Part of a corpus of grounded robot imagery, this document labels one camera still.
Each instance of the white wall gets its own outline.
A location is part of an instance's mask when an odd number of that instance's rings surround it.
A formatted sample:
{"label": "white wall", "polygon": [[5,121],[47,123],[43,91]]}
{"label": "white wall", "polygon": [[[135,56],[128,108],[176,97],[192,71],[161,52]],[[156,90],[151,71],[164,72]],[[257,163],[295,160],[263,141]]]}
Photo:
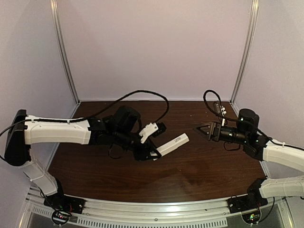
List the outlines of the white wall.
{"label": "white wall", "polygon": [[[301,147],[304,147],[303,12],[302,0],[260,1],[256,33],[236,99],[238,108],[251,108],[260,115],[262,131]],[[301,174],[274,163],[267,167],[272,178]],[[304,201],[290,200],[291,207],[300,211],[297,225],[303,227]]]}
{"label": "white wall", "polygon": [[[23,108],[29,114],[69,117],[74,108],[58,50],[49,0],[0,0],[0,129]],[[0,138],[3,155],[6,135]],[[53,144],[35,145],[47,164]],[[29,181],[0,161],[0,223],[16,227]]]}
{"label": "white wall", "polygon": [[80,100],[116,99],[135,89],[158,91],[171,100],[201,100],[210,88],[228,100],[244,50],[251,3],[58,1]]}

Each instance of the metal extrusion bar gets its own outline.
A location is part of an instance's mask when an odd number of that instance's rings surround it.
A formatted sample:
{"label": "metal extrusion bar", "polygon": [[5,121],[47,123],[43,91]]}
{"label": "metal extrusion bar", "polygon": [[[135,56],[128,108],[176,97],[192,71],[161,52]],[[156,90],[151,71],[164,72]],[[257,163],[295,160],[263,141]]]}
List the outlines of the metal extrusion bar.
{"label": "metal extrusion bar", "polygon": [[[154,224],[200,223],[215,219],[225,219],[229,215],[226,199],[213,199],[184,203],[128,203],[96,199],[85,200],[82,219],[93,219],[108,223]],[[31,187],[26,197],[28,203],[50,209],[43,205],[44,199],[36,187]]]}
{"label": "metal extrusion bar", "polygon": [[72,78],[70,66],[69,66],[68,60],[67,60],[67,53],[66,53],[64,42],[63,42],[62,31],[61,31],[60,20],[59,20],[59,12],[58,12],[58,7],[57,7],[57,0],[51,0],[51,9],[52,9],[53,19],[54,19],[54,24],[55,24],[55,31],[56,31],[56,35],[57,35],[57,41],[58,41],[59,52],[61,55],[63,68],[65,70],[67,82],[70,87],[74,102],[76,104],[78,104],[79,98],[78,98],[75,84],[74,84],[74,81]]}
{"label": "metal extrusion bar", "polygon": [[241,61],[241,65],[238,71],[238,75],[237,75],[237,81],[232,93],[232,97],[231,97],[231,104],[234,104],[243,76],[244,76],[244,72],[245,72],[245,68],[246,68],[246,64],[247,61],[249,59],[249,52],[251,49],[251,44],[253,41],[253,36],[256,30],[256,25],[257,25],[257,16],[258,16],[258,8],[259,8],[259,0],[252,0],[252,6],[251,6],[251,13],[250,13],[250,20],[249,20],[249,26],[248,26],[248,32],[247,32],[247,38],[246,38],[246,43],[245,43],[245,48],[244,48],[244,52],[243,52],[243,56],[242,56],[242,61]]}

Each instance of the brown wood grain tabletop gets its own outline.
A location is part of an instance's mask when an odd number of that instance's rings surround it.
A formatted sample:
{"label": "brown wood grain tabletop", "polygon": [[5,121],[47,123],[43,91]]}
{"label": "brown wood grain tabletop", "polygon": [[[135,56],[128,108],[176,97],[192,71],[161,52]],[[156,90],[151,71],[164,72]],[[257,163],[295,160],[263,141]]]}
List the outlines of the brown wood grain tabletop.
{"label": "brown wood grain tabletop", "polygon": [[[82,102],[75,117],[91,115],[109,103]],[[161,101],[126,101],[99,117],[114,114],[120,105],[136,109],[143,125],[165,110]],[[227,116],[236,117],[228,102],[223,105]],[[242,150],[227,152],[223,142],[206,141],[193,131],[201,123],[217,120],[203,102],[170,102],[161,120],[167,131],[152,140],[160,146],[186,133],[190,141],[177,150],[156,161],[135,161],[132,152],[114,160],[108,156],[108,146],[61,143],[49,172],[61,181],[65,194],[99,200],[167,203],[245,194],[255,179],[264,177],[259,161]],[[118,155],[122,149],[113,146],[112,152]]]}

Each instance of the black cable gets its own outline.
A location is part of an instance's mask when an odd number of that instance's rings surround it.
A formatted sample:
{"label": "black cable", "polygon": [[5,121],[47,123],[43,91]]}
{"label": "black cable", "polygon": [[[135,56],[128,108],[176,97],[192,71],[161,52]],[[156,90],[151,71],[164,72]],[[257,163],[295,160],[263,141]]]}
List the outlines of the black cable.
{"label": "black cable", "polygon": [[268,216],[269,216],[270,213],[272,212],[272,209],[273,209],[274,206],[275,206],[275,200],[276,200],[274,197],[273,197],[273,199],[274,199],[274,201],[273,201],[273,203],[272,203],[272,206],[271,206],[270,211],[268,212],[268,214],[267,214],[262,220],[259,221],[259,223],[260,223],[260,222],[263,222],[266,218],[268,218]]}
{"label": "black cable", "polygon": [[237,199],[237,201],[239,203],[241,203],[245,208],[249,209],[249,207],[247,206],[247,204],[244,201],[242,201],[237,195],[231,196],[230,199],[232,199],[233,197],[235,197]]}
{"label": "black cable", "polygon": [[215,95],[218,97],[219,100],[220,100],[220,97],[219,97],[219,95],[218,95],[215,91],[213,91],[213,90],[211,90],[211,89],[206,90],[205,93],[204,93],[204,95],[203,95],[203,99],[204,99],[204,103],[205,103],[206,107],[207,107],[214,115],[216,115],[216,116],[218,116],[218,117],[221,117],[221,118],[225,118],[226,120],[229,120],[229,121],[232,121],[232,122],[249,124],[249,125],[251,125],[252,127],[254,127],[262,136],[266,137],[270,142],[272,142],[274,145],[277,145],[277,146],[286,146],[286,147],[290,147],[290,148],[294,148],[294,149],[298,149],[298,150],[304,151],[304,148],[301,148],[301,147],[297,147],[297,146],[293,146],[293,145],[288,145],[288,144],[283,145],[283,144],[274,142],[274,141],[272,140],[272,138],[270,138],[269,136],[267,136],[267,135],[266,135],[264,132],[262,132],[259,128],[257,128],[256,126],[254,126],[251,122],[248,122],[248,121],[241,121],[241,120],[238,120],[238,119],[228,118],[228,117],[226,117],[226,116],[223,116],[223,115],[221,115],[221,114],[216,113],[216,112],[209,106],[209,104],[208,104],[208,102],[207,102],[207,100],[206,100],[206,95],[207,95],[207,93],[213,93],[213,94],[215,94]]}
{"label": "black cable", "polygon": [[108,150],[108,156],[109,156],[110,158],[112,158],[112,159],[115,159],[115,160],[120,159],[120,158],[122,158],[123,155],[125,155],[125,154],[127,153],[127,150],[124,150],[124,151],[123,151],[124,153],[121,153],[121,154],[120,154],[119,156],[117,156],[117,157],[113,157],[113,156],[111,155],[112,147],[113,147],[113,144],[109,147],[109,150]]}
{"label": "black cable", "polygon": [[41,188],[39,188],[39,189],[40,189],[40,196],[46,200],[47,204],[48,204],[53,210],[59,211],[58,209],[54,208],[53,205],[48,201],[46,195],[43,193],[43,191],[41,190]]}
{"label": "black cable", "polygon": [[239,144],[237,148],[233,148],[233,149],[227,149],[227,148],[226,148],[226,144],[231,144],[231,143],[229,143],[229,142],[224,142],[223,145],[224,145],[224,149],[225,149],[226,151],[238,151],[239,149],[241,149],[241,144]]}
{"label": "black cable", "polygon": [[141,130],[142,130],[142,128],[143,128],[142,120],[141,120],[141,119],[138,119],[137,122],[138,122],[138,130],[137,130],[136,133],[139,133],[139,132],[141,132]]}
{"label": "black cable", "polygon": [[169,111],[169,101],[168,101],[168,99],[167,99],[165,96],[163,96],[163,95],[161,95],[161,94],[159,94],[159,93],[153,92],[153,91],[149,91],[149,90],[136,90],[136,91],[133,91],[133,92],[131,92],[131,93],[128,93],[128,94],[122,96],[121,98],[117,99],[116,101],[110,103],[107,107],[105,107],[104,109],[100,110],[99,112],[97,112],[97,113],[95,113],[95,114],[93,114],[93,115],[87,116],[87,117],[83,117],[83,118],[71,120],[70,123],[76,123],[76,122],[80,122],[80,121],[84,121],[84,120],[88,120],[88,119],[90,119],[90,118],[96,117],[96,116],[98,116],[99,114],[101,114],[101,113],[103,113],[104,111],[106,111],[106,110],[108,110],[109,108],[111,108],[111,107],[112,107],[113,105],[115,105],[116,103],[118,103],[118,102],[124,100],[125,98],[127,98],[127,97],[129,97],[129,96],[131,96],[131,95],[133,95],[133,94],[137,94],[137,93],[153,94],[153,95],[155,95],[155,96],[161,97],[161,98],[166,102],[166,105],[167,105],[166,111],[165,111],[157,120],[153,121],[154,123],[160,121],[160,120],[168,113],[168,111]]}
{"label": "black cable", "polygon": [[57,213],[57,211],[54,211],[53,213],[52,213],[52,216],[51,216],[51,220],[52,220],[52,222],[54,223],[54,224],[56,224],[56,225],[59,225],[60,227],[62,226],[62,225],[65,225],[69,220],[70,220],[70,218],[67,220],[67,221],[65,221],[65,222],[57,222],[56,220],[54,220],[53,219],[53,217],[54,217],[54,215]]}

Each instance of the wire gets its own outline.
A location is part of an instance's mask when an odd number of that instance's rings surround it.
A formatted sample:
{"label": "wire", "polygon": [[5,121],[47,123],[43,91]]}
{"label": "wire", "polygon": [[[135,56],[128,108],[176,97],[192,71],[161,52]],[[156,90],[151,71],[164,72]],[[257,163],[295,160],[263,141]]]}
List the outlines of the wire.
{"label": "wire", "polygon": [[238,147],[237,148],[234,148],[234,149],[227,149],[226,148],[226,144],[231,144],[231,143],[229,143],[229,142],[224,142],[224,149],[226,150],[226,151],[238,151],[239,149],[241,149],[241,144],[239,144],[238,145]]}
{"label": "wire", "polygon": [[230,199],[232,199],[233,197],[235,197],[237,199],[237,201],[239,203],[241,203],[245,208],[249,209],[249,207],[247,206],[247,204],[244,201],[242,201],[237,195],[231,196]]}
{"label": "wire", "polygon": [[271,206],[271,209],[270,209],[270,211],[268,212],[268,214],[263,218],[263,219],[261,219],[260,221],[259,221],[259,223],[260,222],[263,222],[266,218],[268,218],[268,216],[270,215],[270,213],[272,212],[272,210],[273,210],[273,208],[274,208],[274,206],[275,206],[275,198],[273,197],[273,199],[274,199],[274,201],[273,201],[273,203],[272,203],[272,206]]}
{"label": "wire", "polygon": [[72,209],[72,204],[70,204],[70,211],[69,212],[64,211],[64,210],[58,210],[58,209],[54,208],[53,205],[48,201],[48,198],[43,193],[43,191],[41,190],[41,188],[39,188],[39,189],[40,189],[40,196],[42,198],[44,198],[46,200],[47,204],[54,210],[54,212],[53,212],[53,214],[51,216],[51,219],[52,219],[53,223],[55,223],[56,225],[64,225],[64,224],[66,224],[68,221],[66,221],[65,223],[57,223],[55,220],[53,220],[53,216],[54,216],[54,213],[56,213],[56,212],[59,212],[59,213],[64,212],[64,213],[66,213],[66,214],[64,214],[65,216],[71,217],[72,216],[72,210],[73,210]]}
{"label": "wire", "polygon": [[294,149],[298,149],[298,150],[304,151],[304,148],[301,148],[301,147],[297,147],[297,146],[293,146],[293,145],[288,145],[288,144],[284,144],[284,145],[283,145],[283,144],[274,142],[274,141],[272,140],[272,138],[270,138],[269,136],[267,136],[267,135],[266,135],[264,132],[262,132],[259,128],[257,128],[256,126],[254,126],[251,122],[248,122],[248,121],[241,121],[241,120],[238,120],[238,119],[228,118],[228,117],[226,117],[226,116],[223,116],[223,115],[221,115],[221,114],[216,113],[216,112],[209,106],[209,104],[208,104],[208,102],[207,102],[207,100],[206,100],[206,95],[207,95],[207,93],[213,93],[213,94],[215,94],[219,100],[220,100],[220,97],[219,97],[219,95],[218,95],[215,91],[213,91],[213,90],[211,90],[211,89],[206,90],[205,93],[204,93],[204,95],[203,95],[203,99],[204,99],[204,103],[205,103],[206,107],[207,107],[214,115],[216,115],[216,116],[218,116],[218,117],[221,117],[221,118],[225,118],[226,120],[229,120],[229,121],[232,121],[232,122],[249,124],[249,125],[251,125],[252,127],[254,127],[262,136],[264,136],[264,137],[267,138],[270,142],[272,142],[274,145],[277,145],[277,146],[286,146],[286,147],[291,147],[291,148],[294,148]]}
{"label": "wire", "polygon": [[106,110],[108,110],[109,108],[111,108],[111,107],[112,107],[113,105],[115,105],[116,103],[118,103],[118,102],[124,100],[125,98],[127,98],[127,97],[129,97],[129,96],[131,96],[131,95],[133,95],[133,94],[137,94],[137,93],[153,94],[153,95],[155,95],[155,96],[161,97],[161,98],[166,102],[166,105],[167,105],[166,111],[165,111],[158,119],[156,119],[156,120],[154,121],[154,123],[160,121],[160,120],[168,113],[168,111],[169,111],[169,101],[168,101],[168,99],[167,99],[165,96],[163,96],[163,95],[161,95],[161,94],[159,94],[159,93],[153,92],[153,91],[149,91],[149,90],[136,90],[136,91],[133,91],[133,92],[131,92],[131,93],[128,93],[128,94],[122,96],[121,98],[117,99],[116,101],[110,103],[107,107],[105,107],[104,109],[100,110],[99,112],[97,112],[97,113],[95,113],[95,114],[93,114],[93,115],[90,115],[90,116],[88,116],[88,117],[83,117],[83,118],[79,118],[79,119],[70,120],[70,123],[76,123],[76,122],[80,122],[80,121],[84,121],[84,120],[88,120],[88,119],[90,119],[90,118],[96,117],[96,116],[98,116],[99,114],[101,114],[101,113],[105,112]]}
{"label": "wire", "polygon": [[[57,222],[56,220],[54,220],[54,216],[56,215],[56,213],[59,212],[60,215],[64,215],[68,217],[68,220],[66,220],[65,222]],[[69,220],[70,220],[71,215],[69,215],[69,213],[65,212],[65,211],[54,211],[52,216],[51,216],[51,220],[55,225],[59,225],[59,227],[61,227],[62,225],[65,225]]]}
{"label": "wire", "polygon": [[109,156],[110,158],[112,158],[112,159],[115,159],[115,160],[120,159],[120,158],[123,157],[123,155],[125,155],[125,154],[127,153],[127,150],[124,150],[124,153],[121,153],[121,154],[120,154],[119,156],[117,156],[117,157],[113,157],[113,156],[111,155],[111,153],[112,153],[112,147],[113,147],[113,144],[110,145],[109,150],[108,150],[108,156]]}
{"label": "wire", "polygon": [[245,222],[245,220],[244,220],[244,218],[243,218],[243,214],[242,214],[242,212],[241,212],[241,218],[242,218],[243,222],[246,223],[247,225],[251,226],[251,227],[252,227],[253,225],[257,225],[257,226],[258,226],[258,224],[259,224],[259,222],[260,222],[260,219],[261,219],[261,217],[262,217],[262,211],[261,211],[260,209],[258,209],[258,211],[259,211],[259,213],[260,213],[260,218],[259,218],[259,221],[255,222],[255,223],[247,223],[247,222]]}

